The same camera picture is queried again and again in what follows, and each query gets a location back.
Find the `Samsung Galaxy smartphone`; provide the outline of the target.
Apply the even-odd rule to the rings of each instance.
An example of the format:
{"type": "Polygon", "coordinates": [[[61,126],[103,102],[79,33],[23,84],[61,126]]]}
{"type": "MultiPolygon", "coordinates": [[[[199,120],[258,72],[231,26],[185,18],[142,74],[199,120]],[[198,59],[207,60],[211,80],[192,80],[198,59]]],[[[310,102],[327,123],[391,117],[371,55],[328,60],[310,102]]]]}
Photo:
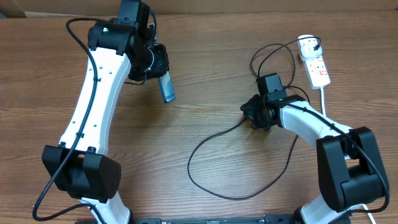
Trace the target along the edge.
{"type": "Polygon", "coordinates": [[[166,74],[159,77],[158,81],[164,103],[170,103],[175,99],[175,92],[169,71],[167,71],[166,74]]]}

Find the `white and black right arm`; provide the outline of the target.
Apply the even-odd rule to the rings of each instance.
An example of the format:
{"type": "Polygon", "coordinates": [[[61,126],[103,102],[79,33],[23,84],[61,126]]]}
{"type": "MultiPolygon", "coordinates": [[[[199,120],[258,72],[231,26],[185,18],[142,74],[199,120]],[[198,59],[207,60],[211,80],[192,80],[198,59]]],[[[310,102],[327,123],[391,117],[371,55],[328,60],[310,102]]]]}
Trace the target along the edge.
{"type": "Polygon", "coordinates": [[[304,139],[317,151],[319,196],[291,215],[267,215],[266,223],[350,223],[362,204],[384,199],[389,183],[374,133],[353,129],[317,112],[299,95],[289,96],[276,73],[257,77],[258,94],[241,106],[253,129],[273,125],[304,139]]]}

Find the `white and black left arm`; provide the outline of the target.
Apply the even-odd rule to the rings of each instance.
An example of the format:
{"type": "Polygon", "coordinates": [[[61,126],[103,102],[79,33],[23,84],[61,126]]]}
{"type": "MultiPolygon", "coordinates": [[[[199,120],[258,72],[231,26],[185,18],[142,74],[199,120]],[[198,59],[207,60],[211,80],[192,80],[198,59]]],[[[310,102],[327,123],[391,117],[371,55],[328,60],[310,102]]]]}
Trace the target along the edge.
{"type": "Polygon", "coordinates": [[[175,92],[164,45],[157,43],[153,10],[141,1],[123,1],[112,19],[93,19],[86,77],[71,121],[57,146],[45,146],[42,162],[50,185],[89,208],[95,223],[132,223],[118,192],[121,165],[108,157],[109,130],[124,84],[157,79],[163,100],[175,92]]]}

